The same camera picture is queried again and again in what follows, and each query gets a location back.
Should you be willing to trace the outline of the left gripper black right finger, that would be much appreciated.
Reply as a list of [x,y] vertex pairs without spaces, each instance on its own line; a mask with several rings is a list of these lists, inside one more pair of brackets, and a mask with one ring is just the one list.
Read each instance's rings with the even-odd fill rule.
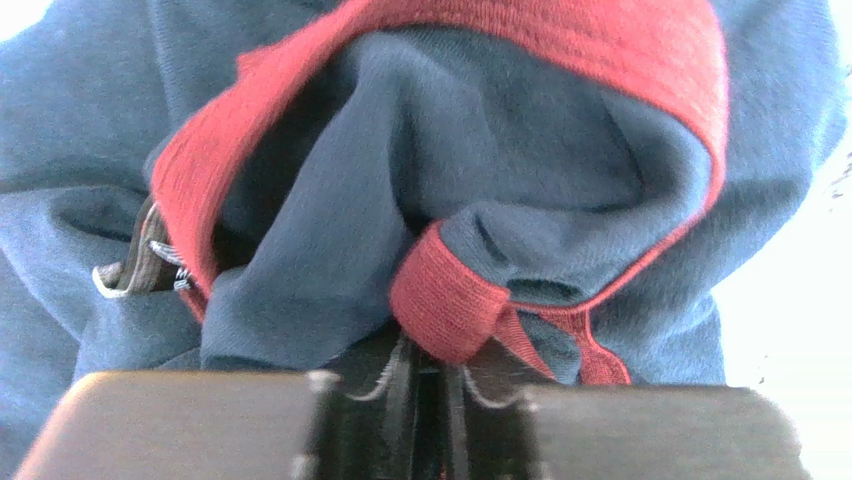
[[549,378],[489,340],[465,364],[442,366],[447,479],[535,479],[524,389]]

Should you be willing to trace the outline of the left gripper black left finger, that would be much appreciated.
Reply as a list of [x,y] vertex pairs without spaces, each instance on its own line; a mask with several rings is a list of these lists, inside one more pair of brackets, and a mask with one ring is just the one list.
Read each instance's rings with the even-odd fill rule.
[[316,479],[410,479],[416,352],[386,326],[331,360],[338,377],[321,417]]

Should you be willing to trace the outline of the navy maroon tank top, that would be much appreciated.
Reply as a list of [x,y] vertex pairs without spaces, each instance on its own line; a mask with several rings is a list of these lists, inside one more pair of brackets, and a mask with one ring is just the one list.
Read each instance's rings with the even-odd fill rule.
[[77,379],[398,322],[723,384],[712,288],[845,127],[824,1],[56,1],[1,44],[1,474]]

